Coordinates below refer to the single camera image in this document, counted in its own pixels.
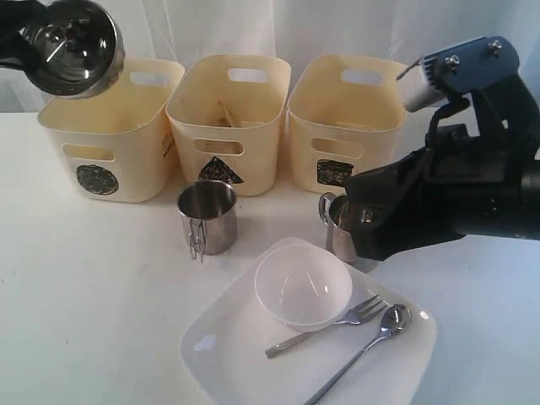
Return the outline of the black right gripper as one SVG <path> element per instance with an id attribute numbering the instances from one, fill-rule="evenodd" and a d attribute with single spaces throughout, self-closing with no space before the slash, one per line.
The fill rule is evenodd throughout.
<path id="1" fill-rule="evenodd" d="M 358 257 L 381 262 L 464 235 L 538 239 L 539 107 L 520 76 L 449 96 L 425 146 L 431 162 L 420 148 L 345 181 Z M 429 163 L 429 198 L 405 198 Z"/>

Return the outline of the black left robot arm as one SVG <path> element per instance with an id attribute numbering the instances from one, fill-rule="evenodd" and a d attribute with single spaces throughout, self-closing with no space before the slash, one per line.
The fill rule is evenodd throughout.
<path id="1" fill-rule="evenodd" d="M 1 68 L 33 73 L 41 66 L 39 52 L 21 31 L 46 14 L 39 1 L 1 1 Z"/>

